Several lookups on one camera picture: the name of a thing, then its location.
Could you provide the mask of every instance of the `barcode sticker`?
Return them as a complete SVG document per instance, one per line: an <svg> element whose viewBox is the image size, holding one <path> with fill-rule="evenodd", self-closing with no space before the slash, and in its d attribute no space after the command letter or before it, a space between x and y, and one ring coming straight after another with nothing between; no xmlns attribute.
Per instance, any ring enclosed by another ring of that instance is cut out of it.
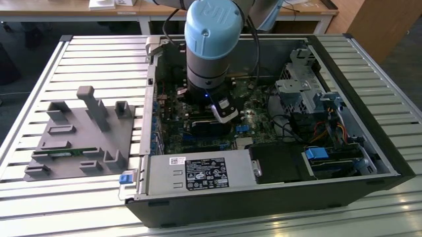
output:
<svg viewBox="0 0 422 237"><path fill-rule="evenodd" d="M170 165L185 164L186 157L172 157Z"/></svg>
<svg viewBox="0 0 422 237"><path fill-rule="evenodd" d="M137 12L135 11L119 11L118 14L119 15L135 15Z"/></svg>

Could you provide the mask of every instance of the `yellow wire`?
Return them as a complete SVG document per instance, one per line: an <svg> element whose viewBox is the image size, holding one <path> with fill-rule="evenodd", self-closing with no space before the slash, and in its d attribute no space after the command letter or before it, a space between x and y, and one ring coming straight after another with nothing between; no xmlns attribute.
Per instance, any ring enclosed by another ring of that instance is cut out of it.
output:
<svg viewBox="0 0 422 237"><path fill-rule="evenodd" d="M345 128L344 128L344 126L341 126L341 125L338 125L338 127L342 129L342 132L344 132L342 138L345 139L345 135L346 135Z"/></svg>
<svg viewBox="0 0 422 237"><path fill-rule="evenodd" d="M314 141L317 141L318 139L321 139L325 135L328 134L328 130L317 137L314 138L310 143L313 143Z"/></svg>

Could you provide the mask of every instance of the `wooden cabinet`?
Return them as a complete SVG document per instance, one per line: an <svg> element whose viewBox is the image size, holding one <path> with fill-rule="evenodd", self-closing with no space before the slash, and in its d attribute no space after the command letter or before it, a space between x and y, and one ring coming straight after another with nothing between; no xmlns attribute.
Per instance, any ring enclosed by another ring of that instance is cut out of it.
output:
<svg viewBox="0 0 422 237"><path fill-rule="evenodd" d="M422 0L332 0L340 13L328 33L350 33L381 63L422 14Z"/></svg>

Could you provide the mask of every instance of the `desk leg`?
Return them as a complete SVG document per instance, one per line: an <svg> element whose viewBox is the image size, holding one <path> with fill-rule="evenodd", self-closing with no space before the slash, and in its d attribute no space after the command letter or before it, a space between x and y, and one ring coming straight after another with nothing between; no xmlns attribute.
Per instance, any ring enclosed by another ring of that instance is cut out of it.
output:
<svg viewBox="0 0 422 237"><path fill-rule="evenodd" d="M316 35L325 34L325 32L328 31L332 19L333 19L333 15L328 15L328 16L322 17L322 19L320 20L318 25L316 27L316 31L314 31Z"/></svg>
<svg viewBox="0 0 422 237"><path fill-rule="evenodd" d="M150 16L141 16L138 18L138 21L139 21L142 34L146 36L151 35L151 28L150 28L151 18L150 18Z"/></svg>

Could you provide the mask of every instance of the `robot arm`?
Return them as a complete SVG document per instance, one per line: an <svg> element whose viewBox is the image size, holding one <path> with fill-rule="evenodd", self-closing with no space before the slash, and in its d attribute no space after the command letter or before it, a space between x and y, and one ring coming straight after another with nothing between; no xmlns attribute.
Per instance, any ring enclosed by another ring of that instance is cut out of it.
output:
<svg viewBox="0 0 422 237"><path fill-rule="evenodd" d="M189 91L196 103L213 104L217 120L228 123L240 112L225 85L230 53L249 17L258 30L270 30L284 0L149 0L188 9L185 26Z"/></svg>

